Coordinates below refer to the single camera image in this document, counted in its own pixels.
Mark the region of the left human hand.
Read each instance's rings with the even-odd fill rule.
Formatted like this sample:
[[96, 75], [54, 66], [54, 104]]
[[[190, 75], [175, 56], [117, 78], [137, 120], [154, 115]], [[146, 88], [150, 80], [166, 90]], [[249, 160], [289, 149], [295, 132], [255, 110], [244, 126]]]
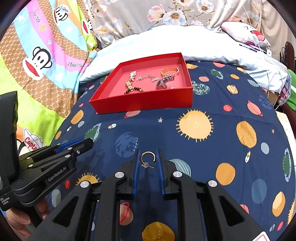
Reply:
[[[42, 199], [35, 207], [41, 215], [42, 220], [44, 220], [50, 213], [48, 209], [48, 201], [46, 199]], [[31, 234], [31, 232], [27, 229], [27, 225], [31, 224], [31, 220], [26, 213], [15, 208], [11, 208], [6, 211], [6, 221], [20, 240], [27, 240]]]

